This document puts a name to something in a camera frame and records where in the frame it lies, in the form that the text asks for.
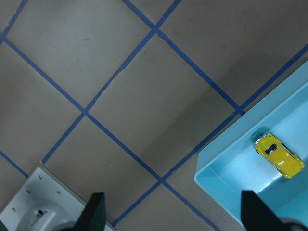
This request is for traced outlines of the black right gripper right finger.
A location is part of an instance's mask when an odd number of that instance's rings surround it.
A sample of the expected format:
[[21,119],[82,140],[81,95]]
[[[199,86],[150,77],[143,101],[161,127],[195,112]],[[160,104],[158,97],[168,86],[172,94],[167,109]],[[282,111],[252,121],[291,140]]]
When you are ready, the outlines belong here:
[[284,225],[254,191],[241,192],[241,222],[247,231],[283,231]]

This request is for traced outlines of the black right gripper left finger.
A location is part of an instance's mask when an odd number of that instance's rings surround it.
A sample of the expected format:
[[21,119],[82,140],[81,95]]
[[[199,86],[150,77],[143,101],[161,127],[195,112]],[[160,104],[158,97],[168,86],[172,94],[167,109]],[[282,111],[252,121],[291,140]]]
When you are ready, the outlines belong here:
[[93,193],[73,231],[103,231],[106,225],[105,195]]

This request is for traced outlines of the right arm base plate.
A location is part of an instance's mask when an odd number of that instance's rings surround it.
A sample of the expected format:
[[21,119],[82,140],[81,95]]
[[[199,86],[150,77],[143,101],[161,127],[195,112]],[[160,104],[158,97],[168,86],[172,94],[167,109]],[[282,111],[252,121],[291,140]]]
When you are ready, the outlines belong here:
[[[64,217],[60,223],[73,226],[87,203],[46,167],[39,166],[1,211],[0,229],[17,231],[19,222],[30,209],[53,209]],[[114,228],[106,220],[104,231],[112,230]]]

